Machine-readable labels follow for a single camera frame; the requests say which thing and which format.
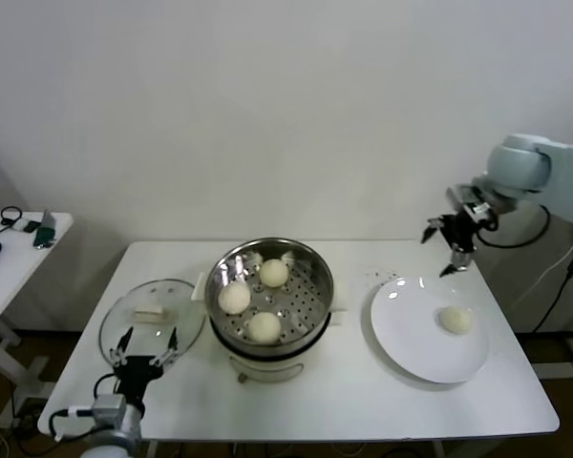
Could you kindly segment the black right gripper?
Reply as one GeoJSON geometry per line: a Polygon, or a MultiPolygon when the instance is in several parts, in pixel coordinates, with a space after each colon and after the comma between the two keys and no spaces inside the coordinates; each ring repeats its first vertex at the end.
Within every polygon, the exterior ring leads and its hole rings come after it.
{"type": "Polygon", "coordinates": [[[427,222],[428,225],[422,233],[420,242],[426,243],[433,235],[441,231],[444,239],[453,248],[450,262],[440,272],[439,276],[443,278],[466,271],[471,263],[470,253],[476,250],[474,236],[479,225],[465,210],[428,219],[427,222]]]}

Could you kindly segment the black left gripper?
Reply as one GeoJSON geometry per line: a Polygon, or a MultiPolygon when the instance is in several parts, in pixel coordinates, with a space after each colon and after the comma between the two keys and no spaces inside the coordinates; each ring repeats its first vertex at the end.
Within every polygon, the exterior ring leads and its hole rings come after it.
{"type": "Polygon", "coordinates": [[[142,400],[147,386],[161,378],[164,367],[171,366],[178,357],[178,329],[173,328],[166,349],[156,357],[128,356],[126,350],[133,335],[133,327],[120,337],[117,346],[110,349],[110,363],[117,376],[117,394],[126,400],[142,400]]]}

